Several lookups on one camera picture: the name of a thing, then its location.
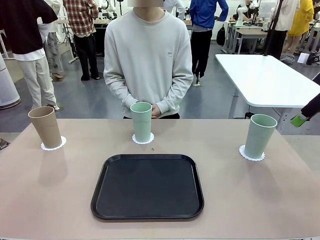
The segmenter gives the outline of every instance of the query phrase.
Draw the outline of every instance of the brown cup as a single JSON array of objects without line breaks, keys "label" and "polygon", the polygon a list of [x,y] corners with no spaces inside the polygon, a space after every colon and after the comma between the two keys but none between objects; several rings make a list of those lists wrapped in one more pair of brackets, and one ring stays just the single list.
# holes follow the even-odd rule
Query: brown cup
[{"label": "brown cup", "polygon": [[53,107],[41,106],[32,109],[28,116],[47,149],[61,145],[61,135]]}]

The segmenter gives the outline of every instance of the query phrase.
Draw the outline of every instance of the tray rim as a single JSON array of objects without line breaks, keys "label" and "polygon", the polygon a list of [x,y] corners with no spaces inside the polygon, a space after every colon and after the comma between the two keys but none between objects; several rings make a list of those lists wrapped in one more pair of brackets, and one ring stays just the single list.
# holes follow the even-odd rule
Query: tray rim
[{"label": "tray rim", "polygon": [[[199,208],[197,209],[197,211],[191,215],[186,215],[186,216],[182,216],[182,217],[105,217],[101,214],[99,214],[98,210],[97,210],[97,201],[100,195],[100,189],[101,189],[101,185],[103,183],[104,177],[102,177],[106,170],[107,170],[107,165],[111,164],[112,162],[118,161],[121,159],[122,156],[176,156],[179,157],[180,159],[184,159],[187,160],[188,162],[190,162],[191,166],[192,166],[192,172],[193,172],[193,179],[195,181],[195,188],[196,188],[196,193],[197,193],[197,198],[199,201]],[[205,199],[204,199],[204,195],[203,195],[203,191],[202,191],[202,187],[201,187],[201,183],[200,183],[200,179],[199,179],[199,173],[198,173],[198,168],[197,168],[197,164],[196,162],[189,156],[184,155],[184,154],[116,154],[113,155],[111,157],[109,157],[106,161],[104,161],[103,165],[102,165],[102,169],[100,171],[98,180],[97,180],[97,184],[95,186],[94,192],[93,192],[93,196],[91,199],[91,203],[90,203],[90,207],[91,207],[91,211],[92,214],[97,217],[98,219],[101,220],[191,220],[196,218],[204,209],[205,206]]]}]

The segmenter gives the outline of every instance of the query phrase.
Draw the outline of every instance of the person in blue jacket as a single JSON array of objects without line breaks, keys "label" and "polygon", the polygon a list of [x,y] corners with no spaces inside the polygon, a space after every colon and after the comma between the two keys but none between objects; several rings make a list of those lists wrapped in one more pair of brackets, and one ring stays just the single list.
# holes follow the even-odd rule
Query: person in blue jacket
[{"label": "person in blue jacket", "polygon": [[[219,17],[215,17],[217,2],[222,9]],[[229,7],[226,0],[191,0],[190,16],[192,21],[191,52],[192,73],[196,75],[199,87],[200,78],[205,75],[215,20],[224,22],[228,16]]]}]

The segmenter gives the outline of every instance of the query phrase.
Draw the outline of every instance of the hand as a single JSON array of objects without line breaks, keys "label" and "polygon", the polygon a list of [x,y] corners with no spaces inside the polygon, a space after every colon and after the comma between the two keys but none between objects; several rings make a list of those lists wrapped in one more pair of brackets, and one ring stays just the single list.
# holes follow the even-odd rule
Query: hand
[{"label": "hand", "polygon": [[152,119],[158,119],[161,116],[161,111],[157,104],[152,105]]}]

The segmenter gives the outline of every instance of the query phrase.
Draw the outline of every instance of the blue jacket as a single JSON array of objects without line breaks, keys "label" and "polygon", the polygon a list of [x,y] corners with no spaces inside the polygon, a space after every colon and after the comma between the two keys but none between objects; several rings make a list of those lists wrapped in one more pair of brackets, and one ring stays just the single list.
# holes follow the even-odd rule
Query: blue jacket
[{"label": "blue jacket", "polygon": [[190,17],[192,25],[195,24],[203,28],[213,28],[215,25],[217,2],[222,9],[220,22],[224,22],[227,19],[229,11],[226,0],[191,0]]}]

